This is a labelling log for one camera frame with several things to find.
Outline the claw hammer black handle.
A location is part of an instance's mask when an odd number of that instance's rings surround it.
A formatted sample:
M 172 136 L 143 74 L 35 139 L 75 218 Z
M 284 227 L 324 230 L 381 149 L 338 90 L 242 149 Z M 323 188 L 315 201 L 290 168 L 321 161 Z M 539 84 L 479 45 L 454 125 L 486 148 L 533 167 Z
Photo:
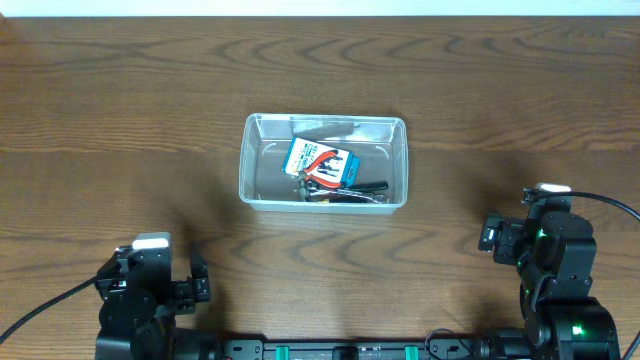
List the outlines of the claw hammer black handle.
M 303 181 L 301 181 L 299 190 L 301 188 L 303 188 L 305 186 L 309 186 L 309 185 L 314 185 L 314 186 L 317 186 L 317 187 L 321 187 L 319 184 L 317 184 L 315 182 L 311 182 L 311 181 L 303 182 Z M 388 183 L 386 181 L 379 181 L 379 182 L 355 184 L 355 185 L 353 185 L 351 187 L 342 187 L 342 188 L 343 189 L 360 191 L 360 192 L 383 194 L 383 192 L 388 189 Z

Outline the silver combination wrench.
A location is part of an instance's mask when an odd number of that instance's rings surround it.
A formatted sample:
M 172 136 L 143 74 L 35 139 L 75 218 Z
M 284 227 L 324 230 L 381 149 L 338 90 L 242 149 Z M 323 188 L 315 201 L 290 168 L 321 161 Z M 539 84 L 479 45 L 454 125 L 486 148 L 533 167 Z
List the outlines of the silver combination wrench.
M 320 196 L 351 196 L 351 197 L 359 197 L 366 198 L 373 204 L 384 204 L 387 203 L 387 197 L 383 194 L 375 194 L 375 193 L 367 193 L 360 192 L 355 190 L 343 189 L 343 188 L 325 188 L 325 187 L 317 187 L 314 185 L 309 185 L 301 188 L 299 190 L 299 194 L 301 198 L 304 200 L 306 197 L 320 197 Z

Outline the red handled pliers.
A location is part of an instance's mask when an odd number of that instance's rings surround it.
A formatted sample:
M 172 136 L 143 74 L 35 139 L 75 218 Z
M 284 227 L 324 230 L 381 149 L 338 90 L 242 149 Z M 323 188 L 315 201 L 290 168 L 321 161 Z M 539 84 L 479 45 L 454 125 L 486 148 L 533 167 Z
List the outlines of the red handled pliers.
M 303 182 L 315 182 L 321 187 L 339 189 L 344 186 L 342 175 L 345 169 L 344 158 L 338 150 L 329 150 L 318 155 L 308 166 L 300 170 L 296 179 Z

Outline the clear plastic container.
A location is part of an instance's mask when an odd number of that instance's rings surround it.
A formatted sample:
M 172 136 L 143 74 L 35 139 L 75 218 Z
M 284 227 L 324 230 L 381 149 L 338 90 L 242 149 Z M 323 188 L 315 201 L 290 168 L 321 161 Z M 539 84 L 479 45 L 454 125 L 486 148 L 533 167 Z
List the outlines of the clear plastic container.
M 355 184 L 386 181 L 388 202 L 302 201 L 302 180 L 282 170 L 294 137 L 353 152 L 360 159 Z M 407 129 L 398 117 L 256 113 L 246 120 L 239 197 L 256 210 L 390 215 L 405 205 L 408 183 Z

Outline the screwdriver yellow black handle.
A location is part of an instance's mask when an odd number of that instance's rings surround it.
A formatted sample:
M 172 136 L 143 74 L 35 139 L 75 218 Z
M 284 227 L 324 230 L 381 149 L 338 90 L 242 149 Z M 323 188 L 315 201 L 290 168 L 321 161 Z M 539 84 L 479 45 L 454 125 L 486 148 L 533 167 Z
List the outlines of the screwdriver yellow black handle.
M 366 198 L 351 197 L 351 196 L 320 196 L 311 197 L 308 196 L 304 199 L 305 202 L 316 203 L 369 203 Z

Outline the blue white cardboard box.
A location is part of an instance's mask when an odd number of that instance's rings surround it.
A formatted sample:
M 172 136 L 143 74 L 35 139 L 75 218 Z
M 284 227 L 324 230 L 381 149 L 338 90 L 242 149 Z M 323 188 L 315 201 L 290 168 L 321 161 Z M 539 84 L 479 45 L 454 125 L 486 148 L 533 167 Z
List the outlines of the blue white cardboard box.
M 329 150 L 338 150 L 340 156 L 344 158 L 343 163 L 345 169 L 342 175 L 342 180 L 344 181 L 343 187 L 354 185 L 359 170 L 360 159 L 356 157 L 353 152 L 299 137 L 293 138 L 282 170 L 285 174 L 296 178 L 300 170 L 308 166 L 318 155 Z

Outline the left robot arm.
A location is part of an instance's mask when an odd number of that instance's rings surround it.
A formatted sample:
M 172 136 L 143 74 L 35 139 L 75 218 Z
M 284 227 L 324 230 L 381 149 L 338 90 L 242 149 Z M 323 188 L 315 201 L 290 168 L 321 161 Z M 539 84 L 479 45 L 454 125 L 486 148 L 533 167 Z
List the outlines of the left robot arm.
M 191 274 L 172 278 L 171 248 L 121 246 L 100 268 L 95 287 L 103 300 L 97 359 L 220 359 L 211 333 L 182 329 L 176 317 L 193 314 L 211 299 L 208 266 L 191 251 Z

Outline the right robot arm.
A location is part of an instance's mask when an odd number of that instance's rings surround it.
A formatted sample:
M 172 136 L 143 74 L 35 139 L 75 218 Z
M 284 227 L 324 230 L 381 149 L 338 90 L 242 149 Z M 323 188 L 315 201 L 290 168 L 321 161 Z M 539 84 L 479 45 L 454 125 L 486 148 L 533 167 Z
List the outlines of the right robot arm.
M 526 218 L 487 216 L 478 249 L 520 279 L 520 334 L 489 341 L 495 357 L 521 359 L 619 359 L 616 325 L 590 295 L 597 244 L 591 223 L 571 212 L 562 193 L 530 189 Z

